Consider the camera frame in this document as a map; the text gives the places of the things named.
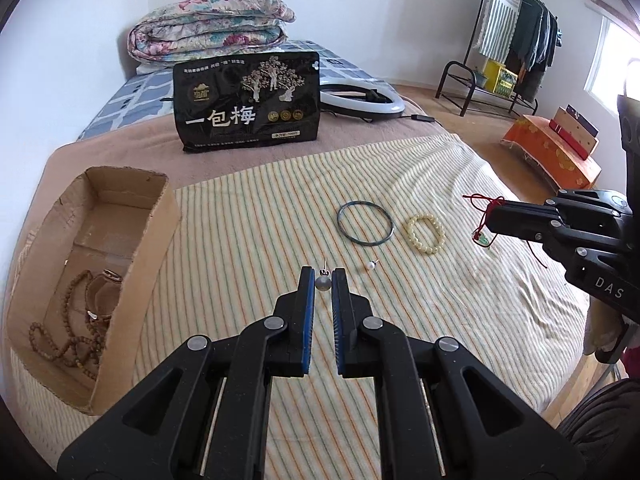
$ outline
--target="striped sheet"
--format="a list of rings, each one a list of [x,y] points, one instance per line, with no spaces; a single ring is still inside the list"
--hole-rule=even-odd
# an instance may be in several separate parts
[[[478,51],[504,63],[516,30],[522,0],[488,0],[481,24]]]
[[[457,136],[396,140],[275,162],[176,191],[182,221],[158,275],[138,347],[132,384],[188,336],[238,334],[272,312],[297,285],[300,267],[324,257],[345,267],[353,292],[409,336],[452,335],[536,410],[561,388],[580,356],[588,298],[538,248],[501,237],[491,248],[470,234],[478,212],[463,194],[514,196]],[[371,200],[398,224],[378,248],[342,238],[335,212]],[[448,240],[437,256],[412,248],[404,222],[432,212]],[[346,218],[358,235],[379,236],[376,213]],[[417,226],[418,236],[430,232]],[[364,263],[380,259],[373,272]],[[274,381],[266,458],[268,479],[378,478],[376,407],[371,380],[337,376],[331,295],[316,292],[309,377]],[[92,420],[65,406],[13,358],[22,428],[45,459]]]

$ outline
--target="beige box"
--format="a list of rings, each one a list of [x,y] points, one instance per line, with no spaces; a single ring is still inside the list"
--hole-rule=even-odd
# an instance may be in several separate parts
[[[29,373],[69,406],[101,415],[130,389],[149,299],[179,219],[166,175],[108,167],[89,168],[76,177],[44,219],[15,282],[7,333]],[[119,296],[116,288],[111,297],[115,309],[96,381],[60,360],[47,361],[29,339],[37,322],[58,346],[67,341],[64,295],[85,269],[94,276],[109,269],[123,277]],[[90,336],[84,282],[71,296],[68,312],[74,333]],[[37,332],[34,341],[52,353]]]
[[[569,112],[564,108],[558,108],[554,120],[562,126],[587,153],[591,154],[596,149],[599,141],[592,136],[584,126],[582,126]]]

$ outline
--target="blue checkered bed sheet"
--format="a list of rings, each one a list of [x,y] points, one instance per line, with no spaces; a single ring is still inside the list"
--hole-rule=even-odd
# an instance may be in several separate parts
[[[386,84],[313,41],[289,40],[273,49],[274,52],[305,50],[315,50],[320,55],[320,77],[351,78]],[[124,83],[104,105],[79,139],[88,139],[130,124],[170,114],[174,111],[173,97],[174,80],[171,68],[137,75]]]

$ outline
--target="floral comforter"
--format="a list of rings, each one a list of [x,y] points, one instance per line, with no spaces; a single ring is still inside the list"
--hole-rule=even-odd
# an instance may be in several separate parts
[[[129,55],[168,66],[211,56],[260,52],[287,39],[296,19],[282,0],[186,0],[153,10],[129,33]]]

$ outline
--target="rack pole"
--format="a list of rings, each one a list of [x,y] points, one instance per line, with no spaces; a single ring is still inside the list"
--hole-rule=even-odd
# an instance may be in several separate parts
[[[476,16],[476,24],[474,25],[474,31],[471,33],[471,39],[469,40],[469,46],[466,50],[465,60],[463,64],[466,65],[466,62],[469,59],[469,55],[471,54],[471,47],[474,44],[474,38],[476,37],[476,31],[478,30],[478,24],[480,23],[480,16],[482,15],[482,4],[484,4],[484,0],[480,0],[480,7],[478,8],[478,16]]]

